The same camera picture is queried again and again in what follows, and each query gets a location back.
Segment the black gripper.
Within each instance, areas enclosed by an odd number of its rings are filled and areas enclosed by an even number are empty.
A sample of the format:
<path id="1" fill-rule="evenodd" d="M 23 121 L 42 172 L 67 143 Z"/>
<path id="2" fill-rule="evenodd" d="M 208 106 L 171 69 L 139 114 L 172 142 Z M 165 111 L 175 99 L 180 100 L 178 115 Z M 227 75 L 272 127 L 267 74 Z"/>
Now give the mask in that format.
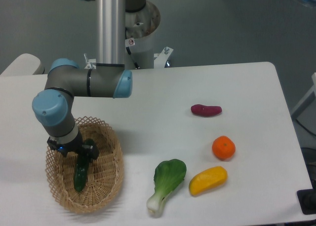
<path id="1" fill-rule="evenodd" d="M 83 148 L 83 154 L 88 158 L 89 162 L 97 160 L 99 149 L 94 142 L 85 142 L 83 144 L 82 134 L 78 127 L 74 127 L 70 133 L 63 137 L 50 136 L 47 140 L 49 148 L 53 151 L 58 151 L 64 157 L 69 152 L 80 153 Z"/>

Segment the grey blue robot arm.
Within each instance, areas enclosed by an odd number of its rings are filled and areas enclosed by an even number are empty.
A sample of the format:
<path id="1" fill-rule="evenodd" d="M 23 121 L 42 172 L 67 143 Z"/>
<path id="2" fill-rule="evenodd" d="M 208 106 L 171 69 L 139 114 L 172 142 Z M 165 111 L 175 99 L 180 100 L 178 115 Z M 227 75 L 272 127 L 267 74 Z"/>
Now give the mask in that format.
<path id="1" fill-rule="evenodd" d="M 99 151 L 83 142 L 71 113 L 74 98 L 127 98 L 132 92 L 132 73 L 125 68 L 124 54 L 135 43 L 128 35 L 125 17 L 144 11 L 146 0 L 85 0 L 97 3 L 96 63 L 81 69 L 61 58 L 53 62 L 45 88 L 32 101 L 37 120 L 49 134 L 49 147 L 66 156 L 70 152 L 96 160 Z"/>

